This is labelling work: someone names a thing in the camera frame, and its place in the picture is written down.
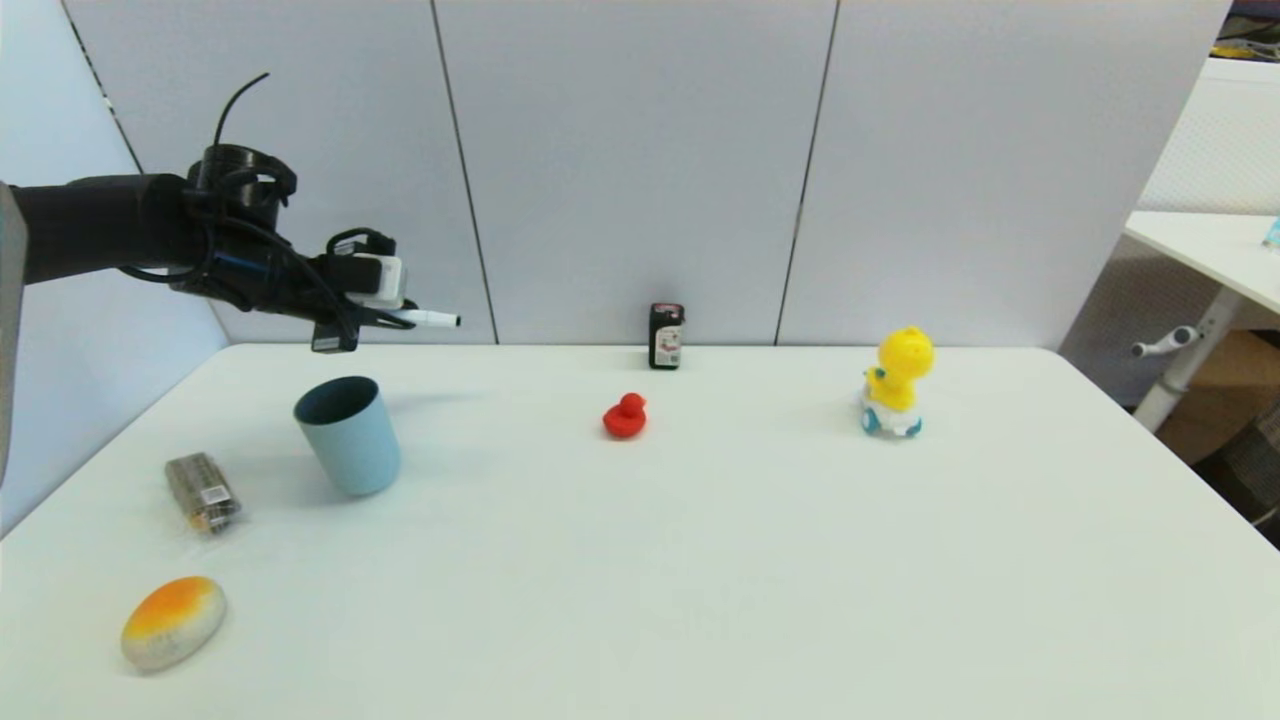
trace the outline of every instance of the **rubber duck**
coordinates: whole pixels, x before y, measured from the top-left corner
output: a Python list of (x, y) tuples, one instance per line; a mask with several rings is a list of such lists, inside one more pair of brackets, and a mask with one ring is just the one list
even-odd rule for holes
[(622, 396), (622, 401), (609, 407), (604, 414), (604, 429), (617, 438), (628, 438), (644, 429), (644, 398), (634, 392)]
[(933, 341), (920, 328), (902, 328), (879, 346), (879, 365), (867, 370), (861, 393), (861, 424), (879, 432), (915, 437), (924, 421), (915, 407), (915, 380), (933, 369)]

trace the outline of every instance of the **white toy base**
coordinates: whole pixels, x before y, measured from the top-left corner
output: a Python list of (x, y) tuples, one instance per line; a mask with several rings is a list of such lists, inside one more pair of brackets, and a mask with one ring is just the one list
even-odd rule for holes
[(924, 420), (915, 413), (899, 413), (888, 406), (867, 397), (864, 389), (859, 397), (860, 421), (867, 434), (893, 434), (897, 437), (915, 437), (924, 427)]

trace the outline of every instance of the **barcode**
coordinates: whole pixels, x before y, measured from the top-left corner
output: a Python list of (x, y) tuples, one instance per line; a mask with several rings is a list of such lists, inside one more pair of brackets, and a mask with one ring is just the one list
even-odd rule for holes
[(212, 505), (215, 502), (224, 502), (230, 498), (232, 493), (227, 491), (225, 486), (218, 486), (200, 491), (200, 500), (205, 501), (206, 505)]

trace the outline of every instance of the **white wall panel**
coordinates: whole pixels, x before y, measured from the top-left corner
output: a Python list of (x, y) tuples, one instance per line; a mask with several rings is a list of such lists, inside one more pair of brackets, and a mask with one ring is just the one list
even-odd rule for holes
[[(392, 342), (493, 342), (457, 137), (426, 0), (68, 0), (147, 172), (178, 172), (241, 99), (224, 141), (298, 174), (279, 231), (303, 252), (370, 225), (399, 241), (410, 297), (463, 327), (365, 331)], [(306, 340), (307, 323), (215, 304), (234, 341)]]
[[(136, 172), (61, 5), (5, 0), (3, 13), (0, 179)], [(0, 534), (225, 343), (205, 301), (114, 270), (29, 286)]]
[(1280, 65), (1210, 59), (1139, 210), (1280, 213)]
[(502, 342), (772, 342), (832, 0), (440, 0)]
[(846, 0), (781, 341), (1056, 346), (1226, 5)]

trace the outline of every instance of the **desk leg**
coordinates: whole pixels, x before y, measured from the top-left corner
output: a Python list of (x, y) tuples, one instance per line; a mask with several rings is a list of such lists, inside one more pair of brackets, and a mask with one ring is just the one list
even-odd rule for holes
[(1208, 360), (1210, 354), (1231, 329), (1231, 319), (1235, 318), (1243, 300), (1239, 292), (1229, 287), (1217, 291), (1217, 297), (1213, 299), (1208, 310), (1204, 311), (1204, 316), (1196, 325), (1201, 340), (1178, 352), (1178, 357), (1169, 365), (1165, 374), (1160, 375), (1156, 384), (1147, 392), (1147, 397), (1142, 398), (1142, 405), (1134, 411), (1133, 416), (1142, 423), (1142, 427), (1156, 432), (1174, 411), (1178, 401), (1187, 393), (1196, 372), (1204, 364), (1204, 360)]

